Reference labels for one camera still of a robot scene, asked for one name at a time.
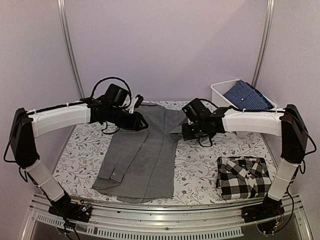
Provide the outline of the grey long sleeve shirt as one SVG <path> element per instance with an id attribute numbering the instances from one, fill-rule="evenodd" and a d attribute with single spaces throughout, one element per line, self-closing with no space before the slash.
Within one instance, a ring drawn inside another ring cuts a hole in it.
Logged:
<path id="1" fill-rule="evenodd" d="M 171 199 L 176 149 L 186 115 L 157 104 L 142 104 L 138 112 L 148 128 L 113 135 L 92 188 L 132 204 Z"/>

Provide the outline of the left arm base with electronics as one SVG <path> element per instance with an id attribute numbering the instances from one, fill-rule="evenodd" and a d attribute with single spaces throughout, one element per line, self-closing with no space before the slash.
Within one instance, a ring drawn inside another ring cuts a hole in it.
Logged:
<path id="1" fill-rule="evenodd" d="M 52 201 L 48 212 L 66 219 L 88 223 L 92 214 L 92 204 L 83 199 L 72 202 L 68 194 L 57 201 Z"/>

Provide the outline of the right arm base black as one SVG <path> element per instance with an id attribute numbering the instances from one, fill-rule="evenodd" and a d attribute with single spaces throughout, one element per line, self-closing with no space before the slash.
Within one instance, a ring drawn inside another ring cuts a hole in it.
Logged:
<path id="1" fill-rule="evenodd" d="M 274 235 L 284 229 L 293 217 L 295 202 L 290 193 L 288 193 L 288 196 L 291 200 L 292 207 L 286 223 L 283 223 L 285 218 L 285 209 L 282 201 L 273 200 L 267 195 L 263 199 L 262 203 L 242 207 L 241 217 L 245 223 L 253 223 L 272 218 L 272 220 L 256 224 L 256 227 L 258 231 L 265 236 Z"/>

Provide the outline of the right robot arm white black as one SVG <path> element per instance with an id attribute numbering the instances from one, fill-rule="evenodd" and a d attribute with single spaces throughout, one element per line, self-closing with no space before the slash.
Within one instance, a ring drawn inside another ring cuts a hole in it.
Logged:
<path id="1" fill-rule="evenodd" d="M 287 187 L 294 180 L 299 165 L 308 152 L 307 142 L 311 139 L 295 105 L 276 110 L 247 110 L 233 106 L 218 107 L 210 111 L 200 99 L 195 98 L 182 108 L 188 122 L 182 125 L 185 141 L 201 137 L 212 138 L 226 132 L 261 133 L 281 137 L 281 162 L 266 195 L 259 206 L 262 218 L 269 218 L 278 210 L 278 203 Z"/>

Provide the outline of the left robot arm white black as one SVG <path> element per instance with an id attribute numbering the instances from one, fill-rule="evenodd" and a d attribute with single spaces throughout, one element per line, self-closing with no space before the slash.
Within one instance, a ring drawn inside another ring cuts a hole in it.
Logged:
<path id="1" fill-rule="evenodd" d="M 17 164 L 55 202 L 55 209 L 63 217 L 70 217 L 75 211 L 74 205 L 65 199 L 68 194 L 53 177 L 53 164 L 42 159 L 44 150 L 39 147 L 49 146 L 49 137 L 77 125 L 111 123 L 123 130 L 144 130 L 148 124 L 136 110 L 143 100 L 142 95 L 133 96 L 128 88 L 112 83 L 98 98 L 89 96 L 42 109 L 26 110 L 20 107 L 15 110 L 4 151 L 5 155 L 11 151 L 13 159 L 3 160 Z"/>

